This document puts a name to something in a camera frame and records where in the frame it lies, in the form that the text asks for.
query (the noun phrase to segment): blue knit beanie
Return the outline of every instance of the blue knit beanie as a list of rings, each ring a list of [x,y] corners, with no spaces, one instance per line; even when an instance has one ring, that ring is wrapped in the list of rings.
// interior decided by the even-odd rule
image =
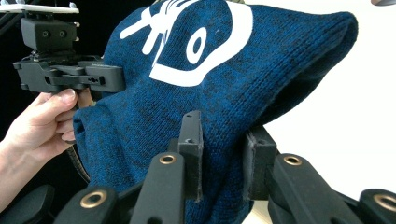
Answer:
[[[126,90],[105,94],[75,117],[91,185],[117,191],[144,180],[151,159],[201,111],[203,193],[187,223],[240,223],[240,148],[254,125],[299,104],[352,48],[353,15],[312,15],[223,0],[170,0],[140,8],[108,42],[105,63],[123,68]]]

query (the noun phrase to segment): white logo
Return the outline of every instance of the white logo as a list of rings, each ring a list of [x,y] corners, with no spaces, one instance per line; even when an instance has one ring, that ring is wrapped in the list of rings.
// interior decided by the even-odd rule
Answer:
[[[253,29],[253,15],[250,7],[243,4],[226,2],[233,19],[230,37],[222,45],[213,50],[201,64],[193,70],[183,71],[157,63],[169,36],[172,34],[172,27],[177,17],[186,7],[198,1],[199,0],[166,1],[161,6],[160,12],[154,16],[151,16],[149,8],[146,8],[141,14],[142,19],[140,21],[127,27],[120,33],[120,38],[124,39],[135,34],[140,29],[150,26],[151,32],[142,48],[144,54],[150,54],[158,36],[162,36],[161,44],[149,75],[151,78],[182,87],[199,85],[204,80],[207,73],[231,59],[248,42]],[[186,47],[186,56],[191,64],[196,64],[201,59],[205,48],[206,36],[207,30],[205,27],[201,27],[191,36]],[[198,50],[196,51],[194,51],[195,43],[199,43]]]

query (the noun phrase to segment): knitted texture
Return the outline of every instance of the knitted texture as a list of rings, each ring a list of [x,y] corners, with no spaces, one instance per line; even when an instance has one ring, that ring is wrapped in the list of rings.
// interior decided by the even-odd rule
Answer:
[[[91,185],[117,191],[144,180],[151,159],[177,138],[182,117],[202,113],[203,192],[187,223],[240,223],[242,162],[235,147],[254,125],[299,104],[352,48],[353,15],[312,15],[223,0],[164,1],[122,21],[105,63],[126,90],[77,111],[79,155]]]

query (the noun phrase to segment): white background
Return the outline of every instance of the white background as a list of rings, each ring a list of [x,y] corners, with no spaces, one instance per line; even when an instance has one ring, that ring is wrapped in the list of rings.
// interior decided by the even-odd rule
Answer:
[[[352,51],[302,103],[265,125],[281,153],[300,155],[335,190],[396,192],[396,5],[370,0],[247,0],[307,13],[353,13]]]

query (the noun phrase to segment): black mount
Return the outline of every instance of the black mount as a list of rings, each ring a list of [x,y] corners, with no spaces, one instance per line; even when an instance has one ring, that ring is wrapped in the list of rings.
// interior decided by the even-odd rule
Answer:
[[[179,138],[152,159],[144,183],[119,194],[112,188],[86,188],[48,223],[184,223],[185,199],[205,199],[200,186],[202,139],[200,112],[192,111],[183,117]],[[396,223],[395,193],[367,189],[357,202],[332,190],[307,160],[280,154],[262,126],[250,129],[238,146],[244,150],[244,198],[268,201],[275,224]],[[0,222],[48,220],[51,194],[50,189],[32,192]]]
[[[95,55],[73,50],[77,23],[57,21],[52,13],[25,11],[21,19],[24,44],[31,55],[14,63],[24,90],[59,92],[72,88],[118,92],[125,89],[122,69],[103,64]]]

